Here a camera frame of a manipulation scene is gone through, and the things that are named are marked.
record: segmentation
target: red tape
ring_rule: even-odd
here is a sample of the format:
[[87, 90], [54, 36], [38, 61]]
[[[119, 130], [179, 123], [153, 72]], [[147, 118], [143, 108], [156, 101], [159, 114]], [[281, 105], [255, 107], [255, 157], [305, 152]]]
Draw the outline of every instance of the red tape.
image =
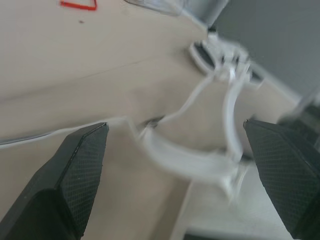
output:
[[65, 2], [64, 0], [60, 1], [60, 5], [63, 7], [68, 7], [68, 8], [74, 8], [74, 9], [83, 9], [83, 10], [88, 10], [88, 11], [95, 11], [97, 10], [97, 0], [94, 1], [94, 6], [86, 6], [86, 5], [81, 5], [77, 3], [72, 3], [72, 2]]

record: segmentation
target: gray wall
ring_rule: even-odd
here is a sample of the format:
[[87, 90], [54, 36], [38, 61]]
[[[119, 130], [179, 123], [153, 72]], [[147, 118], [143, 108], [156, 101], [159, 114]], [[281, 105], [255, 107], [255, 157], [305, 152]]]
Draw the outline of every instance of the gray wall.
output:
[[231, 0], [215, 24], [295, 92], [320, 85], [319, 0]]
[[212, 25], [212, 15], [221, 0], [187, 0], [185, 9], [207, 25]]

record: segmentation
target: beige table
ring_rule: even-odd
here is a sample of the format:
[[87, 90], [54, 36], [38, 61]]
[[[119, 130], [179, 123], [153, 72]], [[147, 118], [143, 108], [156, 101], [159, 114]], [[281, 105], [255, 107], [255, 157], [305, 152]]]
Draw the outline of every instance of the beige table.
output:
[[[177, 110], [204, 77], [185, 49], [206, 32], [184, 16], [122, 0], [98, 1], [96, 12], [62, 8], [54, 0], [2, 1], [0, 12], [1, 138], [114, 116], [138, 124]], [[226, 89], [212, 84], [181, 119], [158, 131], [190, 148], [224, 147]], [[275, 122], [295, 104], [268, 80], [257, 91], [245, 89], [235, 107], [245, 150], [243, 120], [255, 114]], [[63, 138], [0, 151], [0, 218]], [[168, 239], [187, 187], [188, 181], [154, 165], [126, 128], [112, 129], [83, 239]]]

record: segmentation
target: textured rubber pad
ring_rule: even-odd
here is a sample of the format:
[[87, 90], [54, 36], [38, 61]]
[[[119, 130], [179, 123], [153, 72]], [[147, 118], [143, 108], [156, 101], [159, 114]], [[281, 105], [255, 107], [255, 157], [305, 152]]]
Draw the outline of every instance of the textured rubber pad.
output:
[[99, 123], [65, 138], [4, 216], [0, 240], [83, 236], [100, 183], [108, 131], [106, 123]]
[[294, 239], [320, 239], [320, 153], [277, 124], [244, 124], [261, 182]]

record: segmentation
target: white cable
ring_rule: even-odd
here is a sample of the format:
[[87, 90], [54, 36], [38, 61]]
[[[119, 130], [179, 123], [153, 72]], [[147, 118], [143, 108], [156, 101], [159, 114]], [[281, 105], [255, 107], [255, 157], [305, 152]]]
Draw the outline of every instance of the white cable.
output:
[[[213, 82], [217, 72], [220, 72], [220, 71], [218, 69], [216, 69], [216, 71], [214, 73], [208, 74], [207, 77], [195, 87], [195, 89], [190, 94], [189, 98], [186, 100], [186, 102], [183, 104], [183, 106], [178, 111], [165, 116], [158, 123], [162, 124], [162, 123], [168, 122], [168, 121], [170, 121], [172, 119], [175, 119], [175, 118], [178, 118], [179, 116], [181, 116], [194, 103], [194, 101], [199, 96], [199, 94], [210, 83]], [[233, 77], [233, 74], [234, 74], [234, 72], [230, 70], [230, 78], [231, 79]], [[88, 127], [88, 126], [91, 126], [91, 125], [94, 125], [94, 124], [104, 123], [104, 122], [107, 122], [109, 125], [118, 125], [118, 124], [127, 122], [129, 127], [130, 127], [130, 129], [131, 129], [131, 131], [132, 131], [132, 133], [133, 133], [133, 136], [136, 139], [142, 138], [142, 136], [146, 132], [146, 129], [144, 129], [142, 132], [139, 132], [138, 129], [137, 129], [137, 126], [135, 125], [133, 120], [128, 116], [112, 117], [112, 118], [106, 118], [106, 119], [102, 119], [102, 120], [99, 120], [99, 121], [91, 122], [91, 123], [80, 125], [80, 126], [62, 128], [62, 129], [59, 129], [59, 130], [56, 130], [56, 131], [45, 133], [45, 134], [43, 134], [41, 136], [34, 137], [34, 138], [31, 138], [31, 139], [24, 139], [24, 140], [19, 140], [19, 141], [10, 142], [10, 143], [0, 143], [0, 149], [6, 149], [6, 148], [22, 145], [22, 144], [33, 143], [33, 142], [36, 142], [36, 141], [47, 139], [47, 138], [52, 137], [54, 135], [67, 133], [67, 132], [73, 132], [73, 131], [76, 131], [76, 130], [81, 129], [81, 128], [85, 128], [85, 127]]]
[[192, 93], [190, 94], [189, 98], [186, 100], [186, 102], [183, 104], [183, 106], [176, 112], [171, 113], [169, 115], [166, 115], [164, 118], [162, 118], [158, 123], [159, 124], [163, 124], [165, 122], [168, 122], [172, 119], [178, 118], [180, 117], [196, 100], [196, 98], [198, 97], [198, 95], [210, 84], [212, 83], [212, 81], [215, 78], [216, 75], [215, 71], [212, 74], [208, 74], [207, 77], [201, 81], [196, 87], [195, 89], [192, 91]]
[[49, 137], [52, 137], [52, 136], [55, 136], [55, 135], [58, 135], [58, 134], [74, 132], [74, 131], [76, 131], [78, 129], [85, 128], [85, 127], [88, 127], [88, 126], [91, 126], [91, 125], [94, 125], [94, 124], [108, 123], [108, 125], [111, 126], [111, 125], [123, 124], [123, 123], [126, 123], [126, 122], [128, 123], [128, 125], [129, 125], [129, 127], [130, 127], [130, 129], [132, 131], [133, 136], [135, 138], [139, 139], [141, 136], [140, 136], [140, 133], [139, 133], [136, 125], [134, 124], [133, 120], [130, 117], [127, 117], [127, 116], [120, 116], [120, 117], [106, 118], [106, 119], [102, 119], [102, 120], [99, 120], [99, 121], [91, 122], [91, 123], [80, 125], [80, 126], [62, 128], [62, 129], [59, 129], [59, 130], [56, 130], [56, 131], [52, 131], [52, 132], [46, 133], [46, 134], [44, 134], [42, 136], [35, 137], [35, 138], [32, 138], [32, 139], [20, 140], [20, 141], [11, 142], [11, 143], [3, 143], [3, 144], [0, 145], [0, 149], [6, 149], [6, 148], [22, 145], [22, 144], [28, 144], [28, 143], [37, 142], [37, 141], [44, 140], [44, 139], [47, 139]]

